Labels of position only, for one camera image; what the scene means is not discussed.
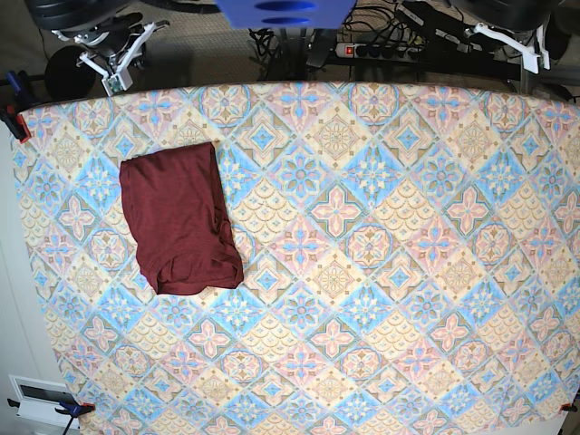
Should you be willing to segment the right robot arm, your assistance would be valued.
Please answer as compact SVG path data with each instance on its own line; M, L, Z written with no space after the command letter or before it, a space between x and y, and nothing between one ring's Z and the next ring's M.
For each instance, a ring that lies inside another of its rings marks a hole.
M142 30L142 13L121 14L130 1L30 0L34 23L64 40L73 40L105 60L119 58Z

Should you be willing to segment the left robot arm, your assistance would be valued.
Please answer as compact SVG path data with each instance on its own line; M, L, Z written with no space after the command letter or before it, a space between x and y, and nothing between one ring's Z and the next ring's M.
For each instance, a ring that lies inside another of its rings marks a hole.
M536 30L560 5L558 0L450 0L480 22L512 32Z

